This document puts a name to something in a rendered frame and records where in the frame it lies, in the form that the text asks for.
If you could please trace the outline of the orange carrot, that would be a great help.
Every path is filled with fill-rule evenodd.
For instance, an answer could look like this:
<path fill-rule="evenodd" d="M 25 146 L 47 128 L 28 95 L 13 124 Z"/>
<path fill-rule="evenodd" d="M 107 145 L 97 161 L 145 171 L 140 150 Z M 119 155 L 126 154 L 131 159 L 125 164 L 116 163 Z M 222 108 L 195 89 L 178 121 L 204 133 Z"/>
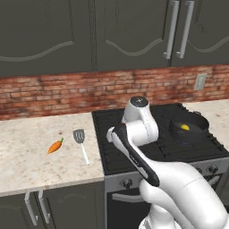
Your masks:
<path fill-rule="evenodd" d="M 57 151 L 63 144 L 63 140 L 64 139 L 60 139 L 58 141 L 56 141 L 48 150 L 48 154 L 54 153 L 55 151 Z"/>

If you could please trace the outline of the dark grey pot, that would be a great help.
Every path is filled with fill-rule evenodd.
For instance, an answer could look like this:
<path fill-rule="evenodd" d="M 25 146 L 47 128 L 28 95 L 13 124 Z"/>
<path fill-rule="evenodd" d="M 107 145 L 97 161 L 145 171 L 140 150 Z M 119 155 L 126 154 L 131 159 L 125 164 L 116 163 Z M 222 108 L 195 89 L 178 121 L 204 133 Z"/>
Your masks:
<path fill-rule="evenodd" d="M 187 124 L 189 131 L 182 129 L 181 124 Z M 183 144 L 202 141 L 208 134 L 209 122 L 199 112 L 179 112 L 172 116 L 169 131 L 174 139 Z"/>

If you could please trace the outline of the black stove range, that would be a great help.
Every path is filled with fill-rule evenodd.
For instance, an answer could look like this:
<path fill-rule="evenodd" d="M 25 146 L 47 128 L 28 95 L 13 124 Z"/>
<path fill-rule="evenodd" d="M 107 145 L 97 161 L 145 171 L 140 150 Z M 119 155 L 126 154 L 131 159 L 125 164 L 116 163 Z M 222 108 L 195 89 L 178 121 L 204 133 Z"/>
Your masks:
<path fill-rule="evenodd" d="M 150 111 L 159 136 L 157 141 L 141 146 L 140 151 L 155 161 L 177 161 L 194 166 L 213 190 L 219 191 L 229 170 L 229 151 L 208 131 L 197 141 L 182 143 L 174 138 L 170 129 L 173 120 L 201 128 L 201 113 L 192 113 L 179 103 L 152 106 Z M 108 138 L 110 129 L 121 122 L 123 110 L 95 111 L 92 117 L 105 174 L 105 229 L 139 229 L 150 210 L 150 205 L 140 196 L 142 176 Z"/>

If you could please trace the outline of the dark base cupboard door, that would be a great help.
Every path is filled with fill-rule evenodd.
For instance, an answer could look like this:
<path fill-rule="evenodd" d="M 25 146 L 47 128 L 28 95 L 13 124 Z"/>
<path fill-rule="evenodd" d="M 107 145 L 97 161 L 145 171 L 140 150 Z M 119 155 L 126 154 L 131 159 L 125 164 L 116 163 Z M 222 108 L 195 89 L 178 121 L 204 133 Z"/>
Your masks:
<path fill-rule="evenodd" d="M 35 194 L 45 229 L 105 229 L 104 183 L 90 182 L 43 193 L 50 223 L 43 216 L 38 191 Z"/>
<path fill-rule="evenodd" d="M 24 197 L 24 194 L 0 197 L 0 229 L 37 229 Z"/>

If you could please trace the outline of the black oven door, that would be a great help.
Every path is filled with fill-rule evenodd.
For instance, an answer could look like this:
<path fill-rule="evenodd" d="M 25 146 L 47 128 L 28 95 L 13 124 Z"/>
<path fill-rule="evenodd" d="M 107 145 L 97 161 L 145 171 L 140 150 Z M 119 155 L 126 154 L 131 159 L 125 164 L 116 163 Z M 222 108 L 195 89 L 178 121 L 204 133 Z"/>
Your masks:
<path fill-rule="evenodd" d="M 122 186 L 124 179 L 132 180 L 132 187 Z M 140 195 L 141 177 L 136 173 L 108 175 L 105 177 L 105 229 L 139 229 L 140 222 L 148 214 L 150 205 L 147 202 L 121 202 L 112 199 L 114 193 Z"/>

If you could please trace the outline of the dark wall cupboard door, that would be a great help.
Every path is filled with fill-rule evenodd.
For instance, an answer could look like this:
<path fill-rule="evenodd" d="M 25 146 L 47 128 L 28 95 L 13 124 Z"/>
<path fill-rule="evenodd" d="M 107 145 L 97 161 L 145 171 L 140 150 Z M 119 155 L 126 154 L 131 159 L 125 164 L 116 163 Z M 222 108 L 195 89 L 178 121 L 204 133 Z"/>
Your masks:
<path fill-rule="evenodd" d="M 194 2 L 184 58 L 180 50 L 187 15 L 186 1 Z M 180 0 L 172 66 L 229 64 L 229 0 Z"/>
<path fill-rule="evenodd" d="M 170 0 L 96 0 L 98 70 L 166 67 Z"/>
<path fill-rule="evenodd" d="M 93 0 L 0 0 L 0 77 L 91 72 Z"/>

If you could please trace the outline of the grey wall socket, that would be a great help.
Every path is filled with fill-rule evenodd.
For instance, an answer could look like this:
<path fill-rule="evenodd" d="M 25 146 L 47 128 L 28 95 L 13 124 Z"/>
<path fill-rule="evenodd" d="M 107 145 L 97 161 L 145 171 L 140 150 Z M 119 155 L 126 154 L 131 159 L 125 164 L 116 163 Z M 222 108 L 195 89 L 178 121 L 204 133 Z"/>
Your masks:
<path fill-rule="evenodd" d="M 194 90 L 202 90 L 205 86 L 207 74 L 198 74 L 195 80 Z"/>

